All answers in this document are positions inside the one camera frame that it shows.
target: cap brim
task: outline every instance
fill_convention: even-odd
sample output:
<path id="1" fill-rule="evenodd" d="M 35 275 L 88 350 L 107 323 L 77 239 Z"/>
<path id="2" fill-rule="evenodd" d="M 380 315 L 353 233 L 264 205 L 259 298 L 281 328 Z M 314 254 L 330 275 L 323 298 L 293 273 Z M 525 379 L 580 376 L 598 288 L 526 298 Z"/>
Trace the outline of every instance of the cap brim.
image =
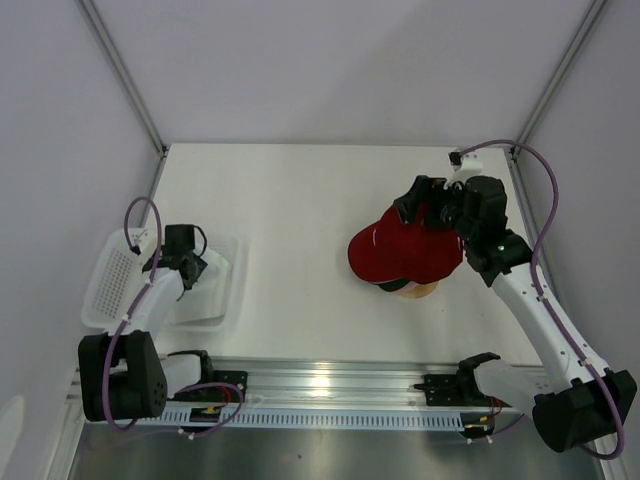
<path id="1" fill-rule="evenodd" d="M 358 233 L 347 251 L 349 265 L 356 276 L 369 283 L 387 283 L 402 278 L 398 265 L 383 255 L 375 244 L 378 223 Z"/>

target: red wire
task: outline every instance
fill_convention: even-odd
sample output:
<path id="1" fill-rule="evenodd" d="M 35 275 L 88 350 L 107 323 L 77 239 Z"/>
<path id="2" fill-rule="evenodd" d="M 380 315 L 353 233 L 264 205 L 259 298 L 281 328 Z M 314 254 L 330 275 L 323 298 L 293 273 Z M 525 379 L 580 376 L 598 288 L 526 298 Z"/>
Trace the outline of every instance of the red wire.
<path id="1" fill-rule="evenodd" d="M 231 400 L 233 400 L 233 397 L 231 397 L 231 393 L 229 392 L 227 387 L 220 387 L 220 390 L 222 390 L 224 392 L 224 395 L 225 395 L 225 397 L 227 399 L 227 405 L 229 405 L 231 403 Z"/>
<path id="2" fill-rule="evenodd" d="M 502 413 L 502 408 L 503 408 L 502 402 L 495 397 L 489 397 L 489 401 L 491 402 L 491 416 L 495 418 Z M 496 403 L 498 404 L 498 407 L 499 407 L 499 410 L 497 412 L 495 411 Z"/>

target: gray floor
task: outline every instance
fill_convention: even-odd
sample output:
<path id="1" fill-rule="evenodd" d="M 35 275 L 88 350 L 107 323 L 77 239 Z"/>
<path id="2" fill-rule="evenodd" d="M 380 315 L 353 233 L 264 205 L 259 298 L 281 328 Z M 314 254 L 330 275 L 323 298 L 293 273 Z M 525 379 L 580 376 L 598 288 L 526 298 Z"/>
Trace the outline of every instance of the gray floor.
<path id="1" fill-rule="evenodd" d="M 139 427 L 127 440 L 87 425 L 70 478 L 357 480 L 601 479 L 579 450 L 556 454 L 530 423 L 493 445 L 457 443 L 449 433 L 227 428 L 193 442 Z"/>

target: white wall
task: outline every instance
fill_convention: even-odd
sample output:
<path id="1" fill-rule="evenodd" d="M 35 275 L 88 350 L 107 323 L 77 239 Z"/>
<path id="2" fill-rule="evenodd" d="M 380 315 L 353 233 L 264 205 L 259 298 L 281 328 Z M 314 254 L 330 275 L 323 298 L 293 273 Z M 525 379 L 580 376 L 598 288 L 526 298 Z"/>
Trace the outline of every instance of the white wall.
<path id="1" fill-rule="evenodd" d="M 640 381 L 640 3 L 611 3 L 533 145 L 560 183 L 547 250 L 565 305 L 611 366 Z M 542 220 L 550 205 L 548 180 L 533 160 L 524 169 Z M 625 460 L 631 478 L 638 478 L 640 398 L 627 437 Z"/>
<path id="2" fill-rule="evenodd" d="M 97 0 L 168 142 L 515 136 L 590 0 Z"/>
<path id="3" fill-rule="evenodd" d="M 0 406 L 27 400 L 7 479 L 36 479 L 77 365 L 97 254 L 156 164 L 71 0 L 0 15 Z"/>

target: white plastic basket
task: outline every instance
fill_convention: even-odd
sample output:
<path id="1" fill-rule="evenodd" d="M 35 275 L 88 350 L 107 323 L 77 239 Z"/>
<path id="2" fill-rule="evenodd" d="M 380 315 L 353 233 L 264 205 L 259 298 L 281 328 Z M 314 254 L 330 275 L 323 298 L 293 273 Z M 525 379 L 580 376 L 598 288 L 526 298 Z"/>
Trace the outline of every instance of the white plastic basket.
<path id="1" fill-rule="evenodd" d="M 141 247 L 143 253 L 155 248 L 154 230 L 132 228 L 129 232 L 132 241 Z M 224 302 L 221 309 L 224 313 L 216 317 L 207 317 L 207 314 L 203 313 L 207 311 L 204 307 L 208 300 L 206 296 L 221 292 L 208 292 L 205 290 L 204 281 L 200 285 L 196 282 L 194 289 L 185 292 L 180 303 L 176 303 L 176 307 L 167 313 L 167 323 L 162 327 L 162 331 L 217 332 L 229 323 L 235 322 L 240 314 L 246 277 L 242 242 L 237 235 L 231 233 L 208 233 L 207 236 L 209 249 L 224 257 L 231 266 L 228 282 L 222 292 L 224 298 L 216 299 L 216 302 Z M 202 244 L 197 243 L 196 251 L 201 248 Z M 206 261 L 208 256 L 215 254 L 205 253 L 203 259 Z M 147 278 L 147 274 L 142 273 L 147 258 L 148 255 L 136 255 L 129 250 L 123 230 L 114 232 L 109 237 L 85 293 L 81 311 L 82 322 L 85 325 L 104 329 L 122 318 Z M 189 321 L 181 318 L 185 312 L 191 315 Z"/>

